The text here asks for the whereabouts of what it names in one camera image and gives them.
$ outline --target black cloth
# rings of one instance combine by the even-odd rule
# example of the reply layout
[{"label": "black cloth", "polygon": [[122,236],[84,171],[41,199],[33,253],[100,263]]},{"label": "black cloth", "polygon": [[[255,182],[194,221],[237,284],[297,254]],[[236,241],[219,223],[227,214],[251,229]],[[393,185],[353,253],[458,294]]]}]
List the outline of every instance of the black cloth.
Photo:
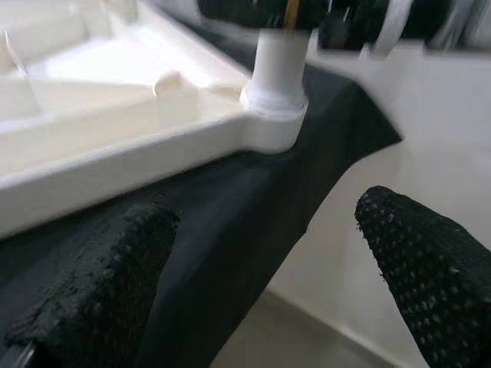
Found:
[{"label": "black cloth", "polygon": [[[253,50],[203,30],[249,69]],[[370,97],[352,80],[307,66],[307,117],[295,146],[279,155],[241,152],[109,203],[159,196],[181,223],[160,275],[138,367],[208,366],[305,233],[344,171],[400,142]],[[36,300],[67,238],[104,206],[0,242],[0,334]]]},{"label": "black cloth", "polygon": [[491,358],[491,252],[461,225],[384,187],[356,218],[399,311],[432,368]]},{"label": "black cloth", "polygon": [[36,366],[132,366],[177,223],[151,199],[99,211],[70,239],[77,257],[10,326],[8,346],[33,343]]},{"label": "black cloth", "polygon": [[[283,28],[288,0],[196,0],[196,3],[201,14],[209,19],[247,28]],[[327,13],[328,1],[302,0],[298,5],[295,29],[317,28]]]}]

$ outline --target baseboard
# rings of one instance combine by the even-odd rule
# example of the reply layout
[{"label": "baseboard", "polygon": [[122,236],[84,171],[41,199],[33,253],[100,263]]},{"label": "baseboard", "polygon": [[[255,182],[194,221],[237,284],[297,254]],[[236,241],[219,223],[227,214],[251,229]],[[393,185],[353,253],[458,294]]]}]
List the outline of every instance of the baseboard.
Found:
[{"label": "baseboard", "polygon": [[370,346],[363,338],[356,336],[354,333],[343,331],[332,324],[327,324],[316,316],[310,314],[295,302],[290,301],[280,293],[266,289],[262,296],[262,302],[274,307],[279,313],[286,317],[294,318],[301,321],[302,324],[308,326],[312,330],[316,330],[320,334],[325,334],[330,338],[335,338],[341,345],[356,353],[364,361],[369,362],[373,366],[380,368],[401,367],[404,366],[394,356],[381,351],[380,349]]}]

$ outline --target white wall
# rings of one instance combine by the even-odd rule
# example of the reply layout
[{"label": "white wall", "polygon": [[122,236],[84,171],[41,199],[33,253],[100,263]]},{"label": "white wall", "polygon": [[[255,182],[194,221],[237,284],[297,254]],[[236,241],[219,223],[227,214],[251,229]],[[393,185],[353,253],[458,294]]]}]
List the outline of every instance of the white wall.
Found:
[{"label": "white wall", "polygon": [[425,366],[356,229],[354,208],[367,188],[387,186],[491,248],[491,55],[428,55],[407,44],[388,59],[311,50],[310,60],[357,78],[405,141],[351,167],[269,290],[397,365]]}]

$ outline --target black textured gripper pad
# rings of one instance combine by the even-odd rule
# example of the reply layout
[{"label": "black textured gripper pad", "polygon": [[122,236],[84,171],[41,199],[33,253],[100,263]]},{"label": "black textured gripper pad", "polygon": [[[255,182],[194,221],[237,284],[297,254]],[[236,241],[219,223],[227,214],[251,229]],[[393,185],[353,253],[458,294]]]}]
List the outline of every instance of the black textured gripper pad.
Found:
[{"label": "black textured gripper pad", "polygon": [[491,253],[451,219],[380,186],[355,215],[428,364],[482,366],[491,356]]},{"label": "black textured gripper pad", "polygon": [[64,368],[132,366],[177,223],[153,202],[107,212],[77,239],[72,266],[13,323],[7,344],[34,342]]}]

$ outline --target white cylindrical post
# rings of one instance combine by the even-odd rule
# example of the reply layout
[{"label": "white cylindrical post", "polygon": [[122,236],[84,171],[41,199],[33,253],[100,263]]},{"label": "white cylindrical post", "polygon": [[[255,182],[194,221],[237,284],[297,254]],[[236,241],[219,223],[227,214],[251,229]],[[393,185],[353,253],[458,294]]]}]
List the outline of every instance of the white cylindrical post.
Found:
[{"label": "white cylindrical post", "polygon": [[308,106],[302,85],[308,36],[262,30],[252,79],[242,91],[242,105],[259,115],[249,132],[258,150],[281,152],[296,141]]}]

